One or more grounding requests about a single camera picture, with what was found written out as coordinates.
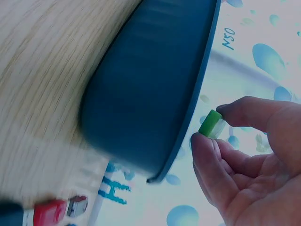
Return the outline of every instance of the hand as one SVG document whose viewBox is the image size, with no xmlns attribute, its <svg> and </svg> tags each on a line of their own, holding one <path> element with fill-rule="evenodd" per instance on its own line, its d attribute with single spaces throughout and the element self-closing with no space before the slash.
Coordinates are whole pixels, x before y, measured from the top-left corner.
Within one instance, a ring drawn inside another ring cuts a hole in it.
<svg viewBox="0 0 301 226">
<path fill-rule="evenodd" d="M 228 226 L 300 226 L 301 105 L 243 97 L 217 111 L 231 126 L 267 132 L 273 153 L 250 157 L 194 134 L 193 167 L 208 201 Z"/>
</svg>

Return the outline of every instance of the blue circle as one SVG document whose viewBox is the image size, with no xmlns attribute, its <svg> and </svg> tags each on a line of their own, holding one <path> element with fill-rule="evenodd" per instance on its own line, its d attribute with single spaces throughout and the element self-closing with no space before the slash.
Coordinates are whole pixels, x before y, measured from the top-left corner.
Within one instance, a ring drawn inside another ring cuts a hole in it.
<svg viewBox="0 0 301 226">
<path fill-rule="evenodd" d="M 171 184 L 171 185 L 180 185 L 181 184 L 181 180 L 176 176 L 176 175 L 173 175 L 173 174 L 167 174 L 166 175 L 166 181 Z"/>
<path fill-rule="evenodd" d="M 105 170 L 107 173 L 113 173 L 120 169 L 120 167 L 116 167 L 113 162 L 109 162 L 107 169 Z"/>
<path fill-rule="evenodd" d="M 227 0 L 227 3 L 236 8 L 241 8 L 243 6 L 242 0 Z"/>
<path fill-rule="evenodd" d="M 182 159 L 186 155 L 185 149 L 181 146 L 176 159 Z"/>
<path fill-rule="evenodd" d="M 205 121 L 205 118 L 206 118 L 206 116 L 204 115 L 204 116 L 202 116 L 200 119 L 199 119 L 199 123 L 200 124 L 202 124 L 204 121 Z"/>
<path fill-rule="evenodd" d="M 292 95 L 286 88 L 278 86 L 274 91 L 274 100 L 291 101 Z"/>
<path fill-rule="evenodd" d="M 252 52 L 257 67 L 275 79 L 280 79 L 284 76 L 286 72 L 285 63 L 272 47 L 258 43 L 253 46 Z"/>
<path fill-rule="evenodd" d="M 127 172 L 123 172 L 124 178 L 125 180 L 132 180 L 135 177 L 135 172 L 134 171 L 130 171 L 129 173 Z"/>
<path fill-rule="evenodd" d="M 181 205 L 174 207 L 167 216 L 168 226 L 197 226 L 198 212 L 192 206 Z"/>
<path fill-rule="evenodd" d="M 233 147 L 238 147 L 239 140 L 236 136 L 230 136 L 228 138 L 228 142 L 233 146 Z"/>
<path fill-rule="evenodd" d="M 252 127 L 240 127 L 244 132 L 250 132 Z"/>
</svg>

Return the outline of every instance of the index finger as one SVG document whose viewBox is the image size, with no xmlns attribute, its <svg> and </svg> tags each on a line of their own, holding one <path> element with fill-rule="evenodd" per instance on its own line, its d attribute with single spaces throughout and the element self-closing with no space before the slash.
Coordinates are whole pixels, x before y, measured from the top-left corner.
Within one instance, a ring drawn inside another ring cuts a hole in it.
<svg viewBox="0 0 301 226">
<path fill-rule="evenodd" d="M 233 127 L 253 127 L 266 132 L 269 118 L 291 105 L 295 103 L 243 97 L 231 104 L 219 106 L 216 110 Z"/>
</svg>

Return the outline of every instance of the green object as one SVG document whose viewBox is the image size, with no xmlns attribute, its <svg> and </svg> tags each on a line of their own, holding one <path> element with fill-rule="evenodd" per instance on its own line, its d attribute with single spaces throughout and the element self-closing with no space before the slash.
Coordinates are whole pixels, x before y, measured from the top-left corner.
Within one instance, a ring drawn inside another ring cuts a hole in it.
<svg viewBox="0 0 301 226">
<path fill-rule="evenodd" d="M 226 122 L 222 119 L 222 115 L 211 110 L 198 132 L 210 139 L 217 139 L 224 129 Z"/>
</svg>

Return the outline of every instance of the red object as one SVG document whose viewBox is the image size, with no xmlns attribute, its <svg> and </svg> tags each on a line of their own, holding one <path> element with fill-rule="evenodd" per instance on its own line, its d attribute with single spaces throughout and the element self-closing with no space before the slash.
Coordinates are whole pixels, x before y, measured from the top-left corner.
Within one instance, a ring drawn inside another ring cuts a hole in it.
<svg viewBox="0 0 301 226">
<path fill-rule="evenodd" d="M 46 204 L 34 206 L 33 226 L 54 226 L 63 218 L 67 208 L 67 201 L 53 200 Z"/>
</svg>

